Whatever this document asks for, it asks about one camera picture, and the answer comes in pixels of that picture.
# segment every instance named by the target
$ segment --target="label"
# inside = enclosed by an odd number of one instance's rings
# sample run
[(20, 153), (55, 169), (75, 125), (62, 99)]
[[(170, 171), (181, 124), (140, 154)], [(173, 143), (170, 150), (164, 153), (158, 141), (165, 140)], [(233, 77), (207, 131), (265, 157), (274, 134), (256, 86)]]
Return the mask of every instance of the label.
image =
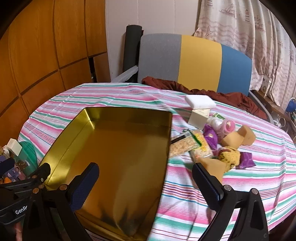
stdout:
[(20, 209), (17, 209), (17, 210), (14, 209), (13, 211), (14, 211), (14, 213), (16, 215), (22, 215), (22, 214), (24, 214), (23, 212), (27, 210), (27, 207), (28, 207), (28, 205), (23, 206), (23, 207), (21, 207)]
[(223, 116), (221, 116), (219, 113), (215, 113), (215, 114), (213, 114), (213, 117), (217, 117), (217, 118), (219, 118), (219, 119), (222, 119), (222, 120), (225, 120), (225, 118), (223, 117)]

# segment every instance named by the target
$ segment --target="blue gripper pad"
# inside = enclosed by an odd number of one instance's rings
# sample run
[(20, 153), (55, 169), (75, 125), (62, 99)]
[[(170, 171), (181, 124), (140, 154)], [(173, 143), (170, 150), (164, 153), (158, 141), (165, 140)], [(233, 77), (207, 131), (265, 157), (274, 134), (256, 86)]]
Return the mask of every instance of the blue gripper pad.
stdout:
[(73, 212), (82, 208), (98, 178), (99, 166), (94, 162), (90, 163), (81, 175), (74, 177), (67, 191)]
[(10, 169), (14, 168), (15, 166), (15, 161), (13, 158), (9, 157), (8, 159), (5, 160), (4, 156), (3, 157), (3, 161), (0, 160), (0, 177), (2, 177), (3, 174), (5, 174), (6, 172), (8, 172)]
[(220, 209), (220, 201), (224, 196), (221, 183), (216, 177), (211, 176), (201, 163), (193, 165), (192, 177), (209, 208), (218, 211)]

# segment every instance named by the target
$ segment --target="metal tray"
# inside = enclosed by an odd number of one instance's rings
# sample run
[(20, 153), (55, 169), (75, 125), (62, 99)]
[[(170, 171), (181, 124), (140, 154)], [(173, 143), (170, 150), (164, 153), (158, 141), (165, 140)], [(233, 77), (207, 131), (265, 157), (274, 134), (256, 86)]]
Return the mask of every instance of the metal tray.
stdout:
[(56, 189), (96, 162), (100, 176), (76, 212), (89, 231), (111, 240), (146, 240), (158, 208), (172, 114), (128, 107), (88, 107), (63, 130), (41, 164)]

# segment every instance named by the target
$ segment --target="curtain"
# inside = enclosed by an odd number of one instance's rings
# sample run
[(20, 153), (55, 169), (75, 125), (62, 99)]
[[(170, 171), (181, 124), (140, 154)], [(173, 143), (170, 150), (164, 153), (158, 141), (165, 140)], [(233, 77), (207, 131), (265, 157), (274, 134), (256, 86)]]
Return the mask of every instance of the curtain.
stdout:
[(286, 109), (296, 94), (296, 50), (277, 18), (259, 0), (201, 1), (194, 36), (245, 53), (252, 59), (250, 90), (259, 90), (268, 75), (268, 96)]

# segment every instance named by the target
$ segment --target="purple pouch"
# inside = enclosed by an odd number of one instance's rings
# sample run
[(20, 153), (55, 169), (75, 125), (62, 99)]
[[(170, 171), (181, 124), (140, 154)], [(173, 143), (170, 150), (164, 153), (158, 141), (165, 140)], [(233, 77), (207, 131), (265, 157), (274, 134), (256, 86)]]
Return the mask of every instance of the purple pouch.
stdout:
[(218, 136), (217, 136), (216, 132), (214, 131), (214, 129), (211, 126), (209, 126), (208, 124), (206, 124), (202, 131), (203, 131), (203, 135), (204, 135), (207, 143), (211, 147), (211, 149), (216, 150), (217, 144), (218, 144)]
[(256, 164), (253, 162), (252, 153), (241, 152), (239, 165), (236, 167), (238, 169), (254, 167)]

